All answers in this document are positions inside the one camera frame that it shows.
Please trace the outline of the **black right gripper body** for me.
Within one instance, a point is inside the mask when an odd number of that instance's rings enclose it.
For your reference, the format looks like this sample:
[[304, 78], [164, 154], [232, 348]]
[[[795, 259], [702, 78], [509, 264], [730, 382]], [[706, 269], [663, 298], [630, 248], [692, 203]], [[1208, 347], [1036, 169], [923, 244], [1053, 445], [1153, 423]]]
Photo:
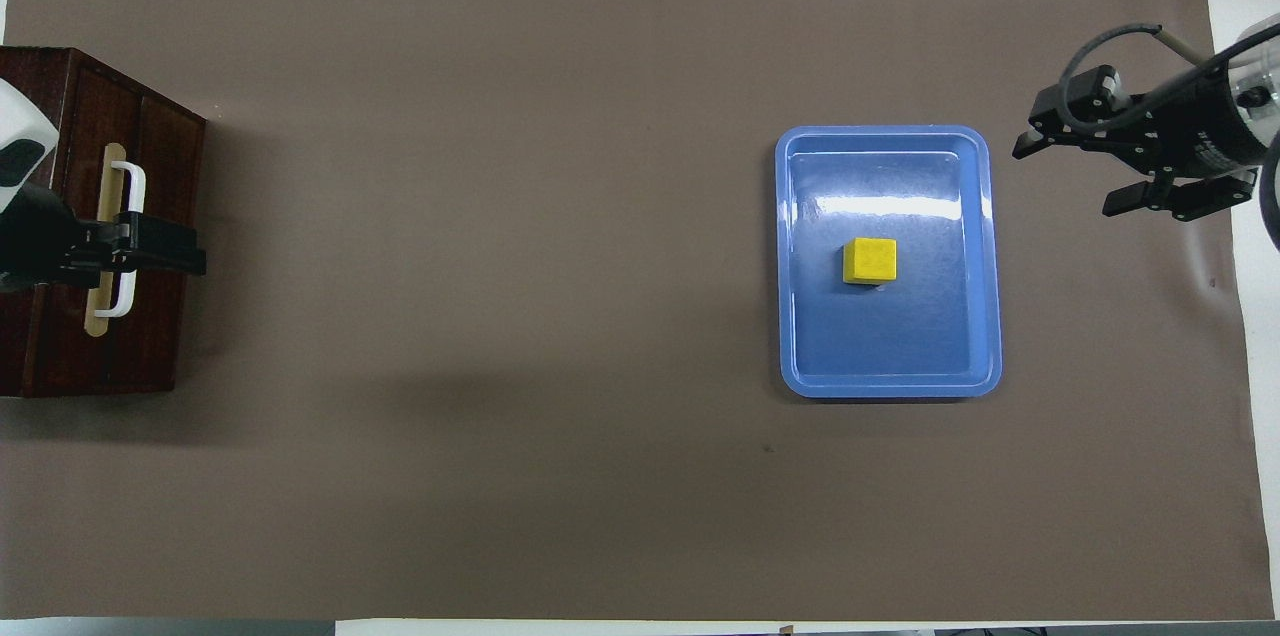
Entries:
[[1274, 74], [1261, 59], [1215, 72], [1105, 136], [1105, 154], [1139, 174], [1215, 179], [1260, 168], [1274, 139]]

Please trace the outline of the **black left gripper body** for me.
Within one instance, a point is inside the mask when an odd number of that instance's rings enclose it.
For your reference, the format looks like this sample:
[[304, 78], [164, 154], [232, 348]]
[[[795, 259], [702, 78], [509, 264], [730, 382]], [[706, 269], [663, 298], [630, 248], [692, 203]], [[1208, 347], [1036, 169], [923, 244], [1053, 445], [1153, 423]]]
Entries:
[[96, 288], [123, 232], [118, 221], [81, 220], [51, 189], [20, 186], [1, 218], [1, 290]]

